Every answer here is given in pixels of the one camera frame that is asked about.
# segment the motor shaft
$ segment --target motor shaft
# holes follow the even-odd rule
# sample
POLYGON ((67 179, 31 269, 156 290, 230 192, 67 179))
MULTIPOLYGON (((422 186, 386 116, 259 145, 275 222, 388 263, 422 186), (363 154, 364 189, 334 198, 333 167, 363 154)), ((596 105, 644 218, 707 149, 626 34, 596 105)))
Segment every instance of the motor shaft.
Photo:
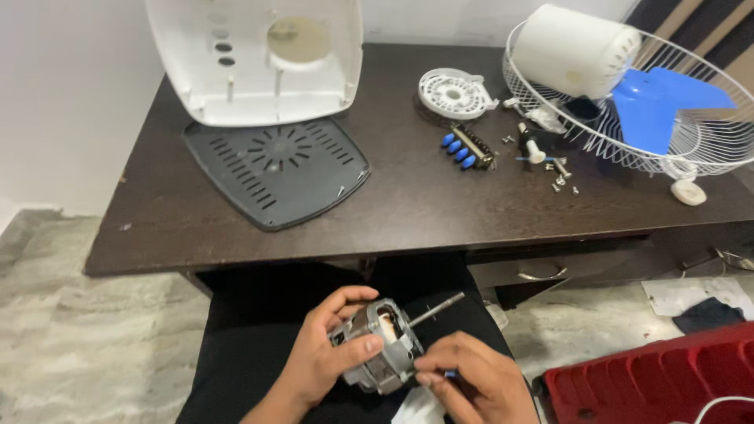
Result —
POLYGON ((445 302, 442 302, 441 304, 435 306, 434 308, 426 311, 425 313, 421 314, 420 316, 414 318, 411 322, 409 322, 409 327, 413 328, 415 325, 423 322, 427 318, 432 318, 435 314, 442 311, 443 309, 447 308, 448 306, 452 305, 453 303, 458 302, 459 300, 463 299, 464 292, 459 292, 455 296, 451 297, 450 299, 446 300, 445 302))

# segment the white plastic wheel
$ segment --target white plastic wheel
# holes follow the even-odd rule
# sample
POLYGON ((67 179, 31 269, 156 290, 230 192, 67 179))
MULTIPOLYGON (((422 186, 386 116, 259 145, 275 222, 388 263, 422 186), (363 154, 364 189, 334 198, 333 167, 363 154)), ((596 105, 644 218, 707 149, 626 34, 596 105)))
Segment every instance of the white plastic wheel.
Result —
POLYGON ((490 98, 483 82, 481 75, 458 69, 433 69, 419 80, 419 98, 429 110, 446 118, 474 119, 500 104, 490 98))
POLYGON ((706 201, 706 194, 701 187, 687 180, 678 180, 670 186, 673 195, 689 206, 697 206, 706 201))

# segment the black pants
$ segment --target black pants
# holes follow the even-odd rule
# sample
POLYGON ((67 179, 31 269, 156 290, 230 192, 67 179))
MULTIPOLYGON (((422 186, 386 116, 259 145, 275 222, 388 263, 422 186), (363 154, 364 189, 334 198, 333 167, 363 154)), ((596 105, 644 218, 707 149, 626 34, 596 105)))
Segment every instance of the black pants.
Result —
MULTIPOLYGON (((213 272, 215 288, 192 393, 178 423, 236 424, 267 393, 283 369, 304 315, 338 287, 367 284, 352 271, 322 263, 213 272)), ((463 256, 454 253, 384 258, 369 286, 414 317, 460 290, 466 298, 415 328, 426 348, 457 330, 511 356, 463 256)), ((409 388, 366 394, 341 380, 303 422, 390 422, 409 388)))

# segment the white plastic knob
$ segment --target white plastic knob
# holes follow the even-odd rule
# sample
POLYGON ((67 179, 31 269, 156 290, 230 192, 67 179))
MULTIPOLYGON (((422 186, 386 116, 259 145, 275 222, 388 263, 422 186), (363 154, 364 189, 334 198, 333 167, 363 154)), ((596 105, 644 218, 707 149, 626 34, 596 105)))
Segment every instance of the white plastic knob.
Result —
POLYGON ((670 191, 678 200, 689 206, 703 204, 706 201, 704 190, 691 181, 678 180, 670 186, 670 191))
POLYGON ((534 140, 526 142, 526 150, 529 151, 529 161, 533 164, 540 164, 544 161, 544 158, 547 157, 547 155, 537 147, 537 143, 534 140))

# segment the screw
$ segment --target screw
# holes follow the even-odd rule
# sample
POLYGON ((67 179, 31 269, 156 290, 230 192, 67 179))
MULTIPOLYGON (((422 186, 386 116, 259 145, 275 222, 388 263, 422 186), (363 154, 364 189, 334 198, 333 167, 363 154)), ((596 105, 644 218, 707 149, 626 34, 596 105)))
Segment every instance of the screw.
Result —
POLYGON ((573 177, 573 174, 566 171, 566 169, 563 167, 563 165, 560 163, 558 159, 553 159, 553 165, 558 169, 558 172, 560 172, 561 175, 563 175, 563 178, 566 180, 573 177))

